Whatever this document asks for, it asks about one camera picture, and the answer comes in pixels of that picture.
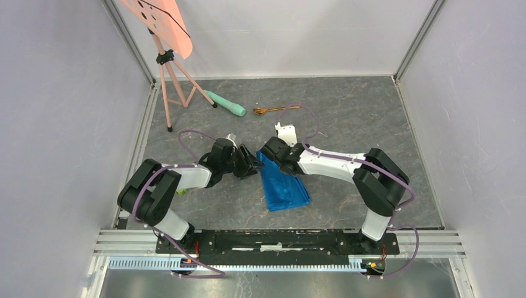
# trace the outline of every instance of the cable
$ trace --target cable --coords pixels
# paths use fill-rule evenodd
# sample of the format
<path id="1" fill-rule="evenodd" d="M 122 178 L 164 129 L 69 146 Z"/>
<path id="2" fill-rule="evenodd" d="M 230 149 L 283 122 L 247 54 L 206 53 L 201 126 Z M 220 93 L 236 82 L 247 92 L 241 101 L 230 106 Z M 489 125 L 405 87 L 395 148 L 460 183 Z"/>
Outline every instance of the cable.
<path id="1" fill-rule="evenodd" d="M 145 183 L 145 185 L 143 186 L 143 188 L 141 188 L 141 191 L 139 192 L 139 195 L 137 195 L 137 199 L 135 200 L 135 203 L 133 205 L 133 209 L 131 211 L 131 217 L 136 221 L 136 222 L 139 222 L 139 219 L 137 218 L 137 208 L 139 206 L 139 203 L 141 202 L 145 192 L 146 192 L 146 189 L 148 188 L 148 186 L 155 180 L 155 178 L 157 178 L 157 176 L 159 176 L 162 172 L 166 171 L 167 169 L 173 169 L 173 168 L 194 168 L 196 167 L 196 165 L 168 165 L 168 166 L 163 166 L 162 168 L 160 168 L 159 170 L 157 170 L 157 172 L 153 173 L 153 175 L 151 175 L 151 177 L 147 180 L 147 182 Z M 210 267 L 209 265 L 206 265 L 206 264 L 203 264 L 202 262 L 200 262 L 199 260 L 196 260 L 195 258 L 191 257 L 186 251 L 184 251 L 178 244 L 177 242 L 172 238 L 170 237 L 170 235 L 164 233 L 163 231 L 159 230 L 158 228 L 156 227 L 152 227 L 154 231 L 157 231 L 158 233 L 162 233 L 162 235 L 164 235 L 164 237 L 170 242 L 172 243 L 172 245 L 174 245 L 175 248 L 177 248 L 177 250 L 179 250 L 184 256 L 186 256 L 188 259 L 194 261 L 196 264 L 200 265 L 201 267 L 204 267 L 204 268 L 207 268 L 211 271 L 214 271 L 216 273 L 219 273 L 219 274 L 214 274 L 214 275 L 182 275 L 180 274 L 179 277 L 180 278 L 195 278 L 195 279 L 203 279 L 203 278 L 224 278 L 226 277 L 226 273 L 219 270 L 219 269 L 215 269 L 213 267 Z"/>
<path id="2" fill-rule="evenodd" d="M 139 1 L 144 2 L 147 5 L 155 8 L 155 9 L 158 9 L 158 10 L 164 12 L 165 14 L 167 14 L 179 26 L 179 28 L 181 28 L 181 30 L 183 30 L 183 32 L 188 36 L 188 38 L 190 38 L 190 34 L 188 34 L 188 32 L 186 32 L 186 30 L 184 30 L 184 28 L 174 19 L 174 17 L 169 12 L 165 11 L 164 9 L 158 8 L 157 6 L 155 6 L 155 5 L 153 5 L 153 4 L 149 3 L 149 2 L 146 2 L 145 0 L 139 0 Z"/>
<path id="3" fill-rule="evenodd" d="M 396 177 L 395 175 L 387 172 L 386 170 L 384 170 L 383 168 L 373 164 L 373 163 L 370 163 L 368 161 L 365 161 L 365 160 L 360 160 L 360 159 L 356 159 L 356 158 L 352 158 L 352 157 L 348 157 L 348 156 L 340 156 L 340 155 L 334 155 L 334 154 L 328 154 L 328 153 L 323 153 L 323 152 L 318 152 L 318 151 L 315 151 L 315 150 L 312 150 L 310 149 L 309 147 L 307 147 L 306 145 L 306 141 L 310 138 L 313 138 L 315 135 L 317 135 L 319 133 L 319 120 L 318 120 L 318 117 L 316 116 L 316 114 L 314 114 L 314 112 L 309 109 L 308 107 L 302 105 L 302 104 L 291 104 L 289 106 L 287 106 L 279 115 L 277 121 L 276 121 L 276 124 L 278 124 L 283 116 L 283 113 L 285 113 L 286 110 L 288 110 L 291 106 L 300 106 L 304 109 L 306 109 L 313 117 L 314 121 L 316 122 L 316 130 L 311 133 L 310 135 L 307 135 L 306 137 L 303 138 L 303 140 L 301 141 L 301 144 L 303 145 L 303 148 L 305 149 L 305 151 L 308 151 L 312 154 L 316 154 L 316 155 L 319 155 L 319 156 L 323 156 L 323 157 L 328 157 L 328 158 L 335 158 L 337 160 L 346 160 L 346 161 L 351 161 L 351 162 L 357 162 L 357 163 L 361 163 L 361 164 L 364 164 L 366 166 L 369 166 L 379 172 L 381 172 L 382 174 L 384 174 L 385 176 L 391 178 L 392 180 L 394 180 L 396 183 L 402 185 L 403 188 L 407 189 L 407 191 L 411 194 L 411 197 L 407 200 L 405 200 L 404 202 L 398 204 L 397 206 L 397 209 L 407 205 L 408 203 L 412 202 L 414 200 L 414 198 L 416 197 L 416 193 L 413 191 L 413 189 L 407 185 L 402 179 L 399 179 L 398 177 Z"/>
<path id="4" fill-rule="evenodd" d="M 381 258 L 380 258 L 380 262 L 383 262 L 385 261 L 385 258 L 387 257 L 387 250 L 385 249 L 385 244 L 381 246 Z"/>
<path id="5" fill-rule="evenodd" d="M 396 210 L 395 211 L 400 210 L 401 207 L 407 205 L 408 203 L 410 203 L 410 202 L 412 202 L 414 200 L 414 198 L 416 197 L 416 193 L 414 192 L 414 190 L 409 185 L 407 185 L 407 183 L 405 183 L 404 181 L 402 181 L 402 179 L 399 179 L 395 175 L 387 172 L 385 169 L 383 169 L 383 168 L 381 168 L 381 167 L 379 167 L 379 166 L 377 166 L 377 165 L 375 165 L 373 163 L 370 163 L 369 161 L 360 160 L 360 159 L 356 159 L 356 158 L 351 158 L 351 157 L 347 157 L 347 156 L 340 156 L 340 155 L 333 155 L 333 154 L 323 153 L 322 151 L 318 152 L 318 151 L 312 150 L 309 147 L 307 147 L 305 142 L 308 139 L 313 138 L 319 132 L 319 120 L 318 120 L 318 117 L 316 116 L 316 114 L 311 109 L 309 109 L 308 107 L 304 106 L 303 104 L 290 104 L 289 106 L 284 108 L 284 110 L 278 116 L 278 119 L 277 119 L 275 124 L 280 123 L 283 114 L 291 106 L 300 106 L 300 107 L 306 109 L 312 115 L 314 121 L 316 122 L 316 130 L 313 133 L 311 133 L 310 135 L 307 135 L 306 137 L 304 137 L 303 140 L 301 141 L 301 144 L 303 145 L 303 148 L 306 151 L 308 151 L 308 152 L 310 152 L 312 154 L 323 156 L 323 157 L 335 158 L 337 160 L 346 160 L 346 161 L 350 161 L 350 162 L 361 163 L 363 165 L 366 165 L 366 166 L 368 166 L 370 168 L 373 168 L 373 169 L 377 170 L 378 172 L 380 172 L 380 173 L 384 174 L 385 176 L 387 176 L 387 177 L 391 178 L 392 180 L 394 180 L 396 183 L 402 185 L 402 187 L 407 189 L 407 191 L 411 194 L 411 197 L 409 199 L 405 200 L 404 202 L 398 204 L 398 206 L 396 206 Z M 383 278 L 387 278 L 387 277 L 394 276 L 394 275 L 397 275 L 399 273 L 402 273 L 402 272 L 404 272 L 405 270 L 407 270 L 409 268 L 409 266 L 412 264 L 412 262 L 414 261 L 416 255 L 418 253 L 418 247 L 419 247 L 419 244 L 420 244 L 420 238 L 419 238 L 419 235 L 418 235 L 418 231 L 412 225 L 402 225 L 400 227 L 392 228 L 392 224 L 391 223 L 392 223 L 392 221 L 393 221 L 393 219 L 395 217 L 395 214 L 393 214 L 393 216 L 391 217 L 391 220 L 389 221 L 387 230 L 389 230 L 389 231 L 398 231 L 398 230 L 401 230 L 402 228 L 411 228 L 412 230 L 414 230 L 414 234 L 415 234 L 415 237 L 416 237 L 416 244 L 415 244 L 414 253 L 412 254 L 412 257 L 409 260 L 409 262 L 407 262 L 402 268 L 398 269 L 397 271 L 395 271 L 393 273 L 390 273 L 390 274 L 387 274 L 387 275 L 384 275 L 384 276 L 369 276 L 368 275 L 367 278 L 383 279 Z"/>
<path id="6" fill-rule="evenodd" d="M 380 270 L 378 270 L 378 269 L 376 269 L 374 267 L 371 267 L 371 270 L 373 270 L 374 272 L 380 273 L 380 274 L 383 274 L 384 271 L 385 271 L 385 270 L 384 271 L 380 271 Z"/>
<path id="7" fill-rule="evenodd" d="M 154 230 L 156 230 L 157 232 L 159 233 L 162 233 L 162 231 L 160 231 L 159 229 L 153 227 Z M 170 237 L 169 235 L 164 234 L 164 237 L 170 242 L 172 243 L 173 246 L 175 246 L 175 248 L 177 248 L 177 250 L 179 250 L 185 257 L 187 257 L 188 259 L 192 260 L 192 262 L 194 262 L 195 264 L 198 264 L 199 266 L 201 267 L 204 267 L 204 268 L 207 268 L 208 270 L 211 270 L 213 272 L 216 272 L 218 274 L 214 274 L 214 275 L 193 275 L 193 274 L 190 274 L 190 275 L 182 275 L 180 274 L 179 277 L 181 278 L 194 278 L 194 279 L 205 279 L 205 278 L 225 278 L 226 277 L 226 273 L 224 271 L 221 271 L 219 269 L 215 269 L 213 267 L 210 267 L 209 265 L 207 264 L 204 264 L 202 263 L 201 261 L 199 261 L 198 259 L 190 256 L 185 250 L 183 250 L 178 244 L 177 242 L 172 238 Z"/>
<path id="8" fill-rule="evenodd" d="M 216 140 L 217 138 L 215 138 L 214 136 L 212 135 L 209 135 L 208 133 L 204 132 L 204 131 L 201 131 L 201 130 L 198 130 L 198 129 L 181 129 L 180 131 L 177 132 L 177 139 L 179 140 L 179 143 L 181 143 L 181 146 L 186 150 L 188 151 L 188 153 L 190 153 L 192 155 L 192 157 L 194 158 L 194 162 L 195 163 L 199 163 L 199 157 L 197 156 L 197 154 L 195 154 L 195 152 L 190 149 L 190 147 L 188 147 L 181 139 L 181 135 L 185 132 L 195 132 L 195 133 L 199 133 L 200 135 L 204 135 L 205 137 L 207 138 L 210 138 L 212 140 Z"/>

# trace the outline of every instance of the pink stand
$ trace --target pink stand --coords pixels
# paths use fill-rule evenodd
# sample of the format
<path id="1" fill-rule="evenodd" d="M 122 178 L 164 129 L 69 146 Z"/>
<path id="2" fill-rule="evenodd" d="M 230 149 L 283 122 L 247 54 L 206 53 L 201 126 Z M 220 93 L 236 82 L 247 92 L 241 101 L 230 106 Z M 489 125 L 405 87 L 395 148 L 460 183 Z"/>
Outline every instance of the pink stand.
<path id="1" fill-rule="evenodd" d="M 186 31 L 186 27 L 183 23 L 179 8 L 175 0 L 120 0 L 129 10 L 136 15 L 139 20 L 146 24 L 149 28 L 149 32 L 153 38 L 153 42 L 157 46 L 159 51 L 158 63 L 159 72 L 161 74 L 161 89 L 163 91 L 164 111 L 166 113 L 166 122 L 168 131 L 172 131 L 172 120 L 170 118 L 170 108 L 168 102 L 188 107 L 195 90 L 199 90 L 205 99 L 214 107 L 217 105 L 212 99 L 205 93 L 205 91 L 197 84 L 197 82 L 188 74 L 188 72 L 182 67 L 182 65 L 174 58 L 172 52 L 176 52 L 183 59 L 186 59 L 190 53 L 192 53 L 192 41 Z M 167 43 L 172 50 L 166 51 L 163 47 L 161 39 Z M 181 88 L 181 84 L 177 80 L 177 76 L 170 64 L 173 62 L 177 68 L 185 75 L 188 80 L 194 85 L 188 98 L 185 98 L 184 92 Z M 164 79 L 164 68 L 168 71 L 174 87 L 179 95 L 179 101 L 168 98 L 166 94 L 166 82 Z"/>

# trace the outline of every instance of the green handle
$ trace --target green handle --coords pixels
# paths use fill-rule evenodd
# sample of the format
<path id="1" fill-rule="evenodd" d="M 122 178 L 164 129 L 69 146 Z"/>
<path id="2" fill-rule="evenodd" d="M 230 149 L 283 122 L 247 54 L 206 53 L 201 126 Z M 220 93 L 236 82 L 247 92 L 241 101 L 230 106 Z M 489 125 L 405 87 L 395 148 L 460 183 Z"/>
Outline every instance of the green handle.
<path id="1" fill-rule="evenodd" d="M 230 112 L 232 112 L 232 114 L 240 117 L 245 116 L 246 109 L 244 107 L 240 106 L 239 104 L 233 103 L 211 91 L 205 90 L 205 92 L 215 103 L 217 103 L 221 107 L 228 109 Z"/>

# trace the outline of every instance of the blue towel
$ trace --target blue towel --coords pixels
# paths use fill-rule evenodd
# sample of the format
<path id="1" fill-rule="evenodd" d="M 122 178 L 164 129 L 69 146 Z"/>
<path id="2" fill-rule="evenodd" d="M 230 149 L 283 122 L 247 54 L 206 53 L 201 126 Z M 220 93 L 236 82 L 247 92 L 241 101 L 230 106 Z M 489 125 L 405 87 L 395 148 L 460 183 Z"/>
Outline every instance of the blue towel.
<path id="1" fill-rule="evenodd" d="M 278 165 L 268 159 L 260 151 L 257 159 L 265 164 L 259 168 L 263 190 L 270 211 L 301 207 L 309 204 L 311 196 L 307 193 L 305 186 L 298 177 L 283 174 Z"/>

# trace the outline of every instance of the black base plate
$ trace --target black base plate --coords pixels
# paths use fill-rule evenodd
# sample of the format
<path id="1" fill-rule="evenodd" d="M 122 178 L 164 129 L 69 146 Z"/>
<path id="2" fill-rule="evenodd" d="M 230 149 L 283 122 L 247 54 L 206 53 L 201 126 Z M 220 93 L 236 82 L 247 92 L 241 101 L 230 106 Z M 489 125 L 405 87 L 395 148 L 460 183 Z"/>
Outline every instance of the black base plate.
<path id="1" fill-rule="evenodd" d="M 202 230 L 194 233 L 199 260 L 212 265 L 325 265 L 349 264 L 349 255 L 398 255 L 396 235 L 385 233 L 371 242 L 353 230 Z M 160 239 L 156 253 L 179 253 Z M 272 250 L 269 245 L 301 250 Z"/>

